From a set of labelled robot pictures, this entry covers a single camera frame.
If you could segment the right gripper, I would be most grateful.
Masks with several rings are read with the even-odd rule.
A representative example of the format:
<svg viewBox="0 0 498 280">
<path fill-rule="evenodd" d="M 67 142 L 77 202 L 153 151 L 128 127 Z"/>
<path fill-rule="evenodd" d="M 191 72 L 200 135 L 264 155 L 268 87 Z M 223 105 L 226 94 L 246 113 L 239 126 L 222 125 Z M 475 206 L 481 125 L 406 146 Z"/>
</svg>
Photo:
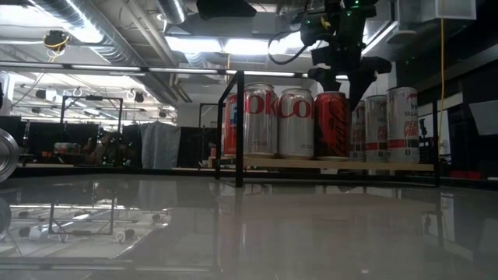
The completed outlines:
<svg viewBox="0 0 498 280">
<path fill-rule="evenodd" d="M 366 47 L 363 31 L 368 18 L 375 17 L 377 0 L 324 0 L 324 10 L 305 11 L 300 38 L 305 47 L 318 41 L 328 45 L 311 51 L 313 65 L 327 65 L 337 72 L 350 72 L 349 109 L 356 109 L 363 94 L 378 74 L 390 73 L 392 63 L 380 57 L 363 57 Z M 338 92 L 341 83 L 331 69 L 311 68 L 308 78 L 318 82 L 324 92 Z"/>
</svg>

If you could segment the white Celsius can black lid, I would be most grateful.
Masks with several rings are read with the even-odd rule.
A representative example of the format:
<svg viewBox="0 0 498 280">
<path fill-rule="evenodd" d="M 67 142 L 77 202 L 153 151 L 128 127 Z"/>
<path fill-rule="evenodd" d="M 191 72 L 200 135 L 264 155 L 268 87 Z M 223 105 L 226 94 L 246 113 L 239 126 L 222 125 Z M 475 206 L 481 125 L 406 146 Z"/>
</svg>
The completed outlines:
<svg viewBox="0 0 498 280">
<path fill-rule="evenodd" d="M 365 102 L 359 101 L 351 116 L 349 158 L 354 162 L 364 162 L 365 153 Z"/>
<path fill-rule="evenodd" d="M 369 96 L 365 100 L 366 111 L 366 161 L 386 163 L 387 148 L 387 97 Z"/>
<path fill-rule="evenodd" d="M 387 91 L 388 161 L 419 163 L 417 92 L 411 87 Z"/>
</svg>

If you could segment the silver Diet Coke can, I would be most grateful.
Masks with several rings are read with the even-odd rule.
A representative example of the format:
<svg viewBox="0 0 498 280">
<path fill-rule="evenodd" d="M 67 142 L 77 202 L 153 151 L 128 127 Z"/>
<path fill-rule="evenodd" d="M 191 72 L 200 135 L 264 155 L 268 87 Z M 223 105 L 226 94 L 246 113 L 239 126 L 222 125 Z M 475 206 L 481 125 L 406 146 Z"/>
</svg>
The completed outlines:
<svg viewBox="0 0 498 280">
<path fill-rule="evenodd" d="M 278 145 L 275 89 L 268 83 L 244 87 L 244 155 L 273 157 Z"/>
<path fill-rule="evenodd" d="M 282 91 L 277 103 L 278 153 L 287 159 L 314 156 L 314 98 L 308 89 Z"/>
</svg>

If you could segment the Fanta soda can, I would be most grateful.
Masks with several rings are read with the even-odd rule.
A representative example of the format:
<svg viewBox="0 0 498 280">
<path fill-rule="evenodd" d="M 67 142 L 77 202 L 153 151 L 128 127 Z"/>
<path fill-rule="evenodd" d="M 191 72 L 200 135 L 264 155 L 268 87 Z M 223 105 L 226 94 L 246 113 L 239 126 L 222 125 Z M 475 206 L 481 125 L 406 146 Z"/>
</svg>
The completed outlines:
<svg viewBox="0 0 498 280">
<path fill-rule="evenodd" d="M 224 122 L 224 155 L 237 153 L 237 94 L 231 93 L 226 98 Z"/>
</svg>

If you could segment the dark red soda can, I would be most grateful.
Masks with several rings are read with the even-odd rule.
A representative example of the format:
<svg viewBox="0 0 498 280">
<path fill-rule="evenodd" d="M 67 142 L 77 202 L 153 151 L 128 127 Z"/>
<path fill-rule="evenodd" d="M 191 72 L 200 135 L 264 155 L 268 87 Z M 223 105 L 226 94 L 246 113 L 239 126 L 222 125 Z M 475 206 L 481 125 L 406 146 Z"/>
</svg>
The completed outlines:
<svg viewBox="0 0 498 280">
<path fill-rule="evenodd" d="M 8 179 L 19 161 L 19 146 L 16 140 L 0 128 L 0 183 Z"/>
</svg>

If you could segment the black mesh cart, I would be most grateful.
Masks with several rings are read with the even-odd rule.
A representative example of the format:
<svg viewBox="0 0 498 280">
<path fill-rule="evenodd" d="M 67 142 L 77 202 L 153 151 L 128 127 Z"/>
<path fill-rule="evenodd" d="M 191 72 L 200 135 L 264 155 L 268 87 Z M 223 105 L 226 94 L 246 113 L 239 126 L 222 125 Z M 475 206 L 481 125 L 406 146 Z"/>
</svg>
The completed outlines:
<svg viewBox="0 0 498 280">
<path fill-rule="evenodd" d="M 434 137 L 428 135 L 425 120 L 419 119 L 419 162 L 421 164 L 434 164 L 436 162 L 436 145 Z"/>
</svg>

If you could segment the white ventilation unit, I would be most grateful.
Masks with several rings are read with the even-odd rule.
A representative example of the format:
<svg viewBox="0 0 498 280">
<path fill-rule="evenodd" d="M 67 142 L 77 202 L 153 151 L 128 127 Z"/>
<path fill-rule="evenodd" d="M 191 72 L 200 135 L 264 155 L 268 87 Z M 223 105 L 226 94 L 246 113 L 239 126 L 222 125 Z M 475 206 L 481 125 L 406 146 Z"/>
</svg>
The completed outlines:
<svg viewBox="0 0 498 280">
<path fill-rule="evenodd" d="M 421 19 L 476 20 L 476 0 L 420 0 Z"/>
</svg>

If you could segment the grey hanging cloth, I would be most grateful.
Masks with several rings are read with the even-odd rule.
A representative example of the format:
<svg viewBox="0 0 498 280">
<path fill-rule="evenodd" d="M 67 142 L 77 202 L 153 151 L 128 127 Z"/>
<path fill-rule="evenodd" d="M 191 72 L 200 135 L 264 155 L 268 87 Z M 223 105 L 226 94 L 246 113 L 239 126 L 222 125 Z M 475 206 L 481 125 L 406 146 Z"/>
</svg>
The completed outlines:
<svg viewBox="0 0 498 280">
<path fill-rule="evenodd" d="M 177 166 L 181 128 L 153 122 L 139 126 L 142 137 L 142 167 L 171 170 Z"/>
</svg>

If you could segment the colourful wrapped package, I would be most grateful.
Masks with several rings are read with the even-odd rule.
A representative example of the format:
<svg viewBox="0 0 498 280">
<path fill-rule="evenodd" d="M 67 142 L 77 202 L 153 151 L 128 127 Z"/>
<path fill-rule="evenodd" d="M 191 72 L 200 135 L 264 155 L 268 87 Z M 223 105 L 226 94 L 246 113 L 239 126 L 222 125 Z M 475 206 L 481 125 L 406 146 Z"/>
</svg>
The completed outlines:
<svg viewBox="0 0 498 280">
<path fill-rule="evenodd" d="M 54 143 L 54 153 L 55 154 L 68 154 L 68 155 L 78 155 L 81 152 L 81 145 L 78 143 L 71 142 L 55 142 Z"/>
</svg>

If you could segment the black partition screen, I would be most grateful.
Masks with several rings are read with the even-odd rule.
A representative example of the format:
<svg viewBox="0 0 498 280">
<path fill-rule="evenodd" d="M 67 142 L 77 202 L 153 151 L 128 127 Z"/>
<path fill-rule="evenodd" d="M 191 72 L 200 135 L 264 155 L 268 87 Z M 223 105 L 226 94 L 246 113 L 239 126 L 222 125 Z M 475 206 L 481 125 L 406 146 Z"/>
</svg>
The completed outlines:
<svg viewBox="0 0 498 280">
<path fill-rule="evenodd" d="M 0 116 L 0 128 L 7 131 L 19 146 L 19 163 L 83 164 L 88 139 L 95 142 L 97 124 L 44 123 L 22 121 L 21 117 Z M 78 143 L 78 155 L 55 154 L 55 142 Z"/>
</svg>

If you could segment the grey rectangular air duct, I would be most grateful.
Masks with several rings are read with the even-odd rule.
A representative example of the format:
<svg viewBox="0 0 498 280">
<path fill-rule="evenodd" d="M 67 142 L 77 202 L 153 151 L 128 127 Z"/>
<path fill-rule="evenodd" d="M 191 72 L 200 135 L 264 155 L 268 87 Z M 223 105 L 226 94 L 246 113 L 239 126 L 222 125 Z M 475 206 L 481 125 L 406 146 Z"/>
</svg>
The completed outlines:
<svg viewBox="0 0 498 280">
<path fill-rule="evenodd" d="M 385 26 L 377 33 L 373 39 L 366 45 L 362 50 L 362 56 L 366 56 L 370 51 L 372 51 L 391 31 L 393 31 L 398 26 L 398 21 L 390 21 L 386 23 Z"/>
</svg>

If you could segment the wooden shelf black metal frame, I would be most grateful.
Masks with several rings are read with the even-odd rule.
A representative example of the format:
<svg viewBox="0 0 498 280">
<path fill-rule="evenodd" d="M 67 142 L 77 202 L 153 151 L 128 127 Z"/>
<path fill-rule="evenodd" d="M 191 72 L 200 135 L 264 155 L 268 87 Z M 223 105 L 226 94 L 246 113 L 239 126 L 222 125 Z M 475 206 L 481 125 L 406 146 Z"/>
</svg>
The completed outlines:
<svg viewBox="0 0 498 280">
<path fill-rule="evenodd" d="M 217 131 L 218 136 L 216 140 L 216 157 L 213 163 L 215 168 L 215 178 L 221 180 L 224 177 L 232 177 L 235 179 L 237 187 L 243 187 L 244 179 L 246 178 L 259 178 L 259 179 L 284 179 L 290 180 L 298 178 L 300 180 L 314 180 L 318 176 L 310 173 L 297 174 L 297 173 L 263 173 L 262 168 L 293 168 L 293 169 L 336 169 L 336 170 L 383 170 L 383 171 L 410 171 L 410 172 L 426 172 L 433 175 L 429 179 L 410 179 L 408 177 L 398 175 L 380 175 L 377 177 L 378 181 L 394 181 L 405 183 L 421 183 L 432 184 L 434 187 L 440 186 L 440 162 L 438 157 L 438 148 L 435 145 L 430 146 L 430 151 L 433 154 L 433 162 L 431 164 L 414 164 L 414 163 L 362 163 L 351 162 L 347 158 L 334 157 L 332 159 L 278 159 L 274 157 L 249 157 L 243 154 L 243 132 L 242 112 L 237 114 L 237 150 L 236 155 L 233 157 L 235 168 L 228 171 L 222 170 L 223 160 L 221 158 L 222 150 L 222 116 L 223 108 L 226 106 L 225 100 L 228 97 L 232 88 L 237 88 L 237 98 L 241 99 L 244 95 L 245 76 L 259 75 L 260 72 L 249 72 L 242 70 L 221 69 L 221 75 L 228 75 L 231 80 L 228 82 L 226 89 L 219 98 L 216 106 L 218 107 L 217 113 Z"/>
</svg>

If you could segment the silver spiral air duct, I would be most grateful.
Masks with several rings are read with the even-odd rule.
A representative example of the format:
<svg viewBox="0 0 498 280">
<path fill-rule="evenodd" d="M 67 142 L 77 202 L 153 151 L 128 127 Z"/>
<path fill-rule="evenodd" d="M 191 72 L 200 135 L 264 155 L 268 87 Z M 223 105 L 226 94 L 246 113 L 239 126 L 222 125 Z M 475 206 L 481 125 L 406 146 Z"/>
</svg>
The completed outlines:
<svg viewBox="0 0 498 280">
<path fill-rule="evenodd" d="M 28 0 L 42 13 L 53 16 L 72 37 L 113 66 L 137 66 L 145 61 L 90 0 Z"/>
</svg>

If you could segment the black rectangular frame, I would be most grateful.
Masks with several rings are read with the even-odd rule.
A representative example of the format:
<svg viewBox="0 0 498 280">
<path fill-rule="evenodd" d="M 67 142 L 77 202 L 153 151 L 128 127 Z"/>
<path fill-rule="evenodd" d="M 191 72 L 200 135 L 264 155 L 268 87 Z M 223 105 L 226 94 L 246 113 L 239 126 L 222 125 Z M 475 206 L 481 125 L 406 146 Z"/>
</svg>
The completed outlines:
<svg viewBox="0 0 498 280">
<path fill-rule="evenodd" d="M 216 151 L 219 123 L 217 103 L 200 103 L 198 108 L 198 127 L 201 129 L 199 167 L 213 167 L 213 152 Z"/>
</svg>

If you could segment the black metal rack frame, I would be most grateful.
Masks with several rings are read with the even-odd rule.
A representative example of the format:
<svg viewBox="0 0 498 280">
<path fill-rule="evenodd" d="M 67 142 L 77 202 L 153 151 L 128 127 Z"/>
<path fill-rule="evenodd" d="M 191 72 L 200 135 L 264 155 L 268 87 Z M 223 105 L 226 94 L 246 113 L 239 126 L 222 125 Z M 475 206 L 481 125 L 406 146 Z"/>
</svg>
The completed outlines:
<svg viewBox="0 0 498 280">
<path fill-rule="evenodd" d="M 118 109 L 118 119 L 117 119 L 117 132 L 121 132 L 121 120 L 122 120 L 122 113 L 123 113 L 123 105 L 124 105 L 124 100 L 122 98 L 118 97 L 105 97 L 105 96 L 95 96 L 95 95 L 89 95 L 89 96 L 62 96 L 62 104 L 61 104 L 61 113 L 60 113 L 60 124 L 64 124 L 64 119 L 65 119 L 65 111 L 69 108 L 69 106 L 65 105 L 65 102 L 67 99 L 73 99 L 73 101 L 79 101 L 80 99 L 84 99 L 87 101 L 103 101 L 103 100 L 116 100 L 119 102 L 119 109 Z"/>
</svg>

